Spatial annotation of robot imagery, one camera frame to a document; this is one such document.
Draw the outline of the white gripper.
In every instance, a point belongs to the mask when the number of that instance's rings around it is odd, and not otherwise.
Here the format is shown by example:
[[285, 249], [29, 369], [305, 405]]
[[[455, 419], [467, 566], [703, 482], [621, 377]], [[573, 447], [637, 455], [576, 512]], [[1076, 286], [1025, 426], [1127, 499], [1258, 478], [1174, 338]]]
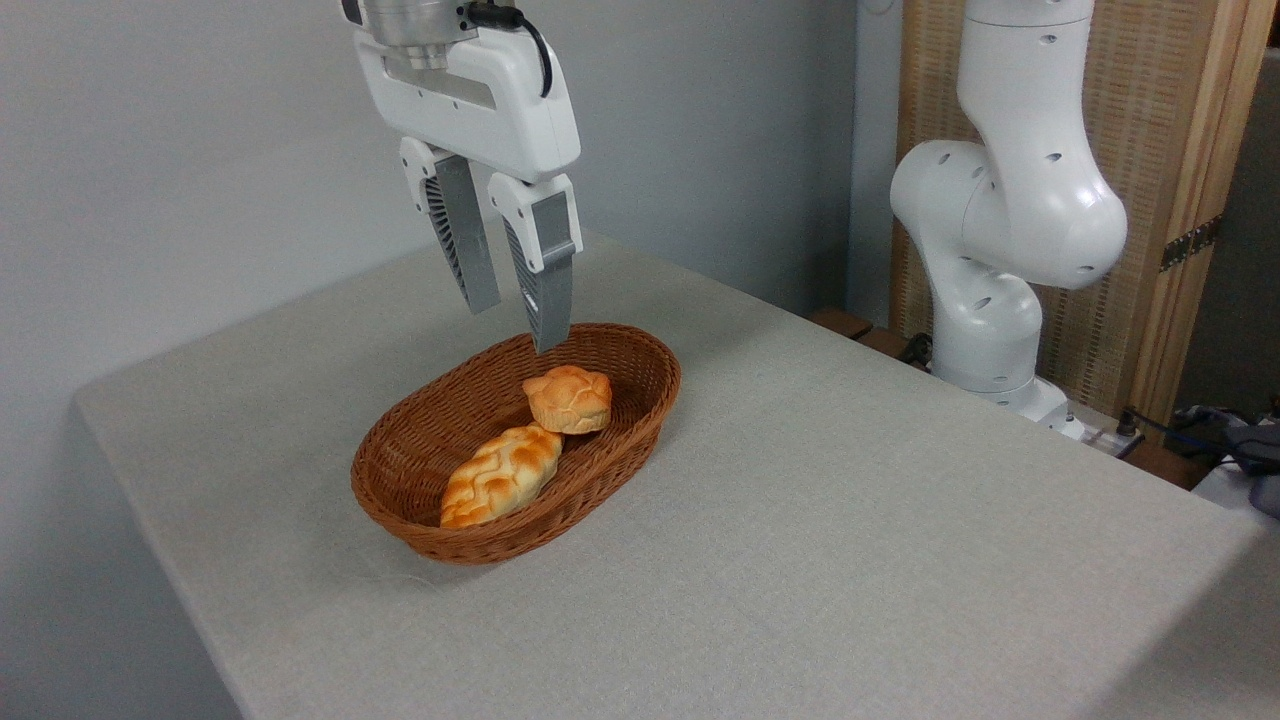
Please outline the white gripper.
[[362, 29], [355, 46], [378, 111], [406, 136], [399, 159], [412, 202], [468, 310], [484, 313], [500, 301], [471, 159], [504, 173], [493, 174], [486, 191], [503, 220], [535, 352], [564, 342], [573, 259], [584, 242], [573, 186], [558, 176], [581, 152], [558, 59], [541, 97], [538, 46], [524, 31], [480, 29], [448, 47], [443, 70], [415, 70]]

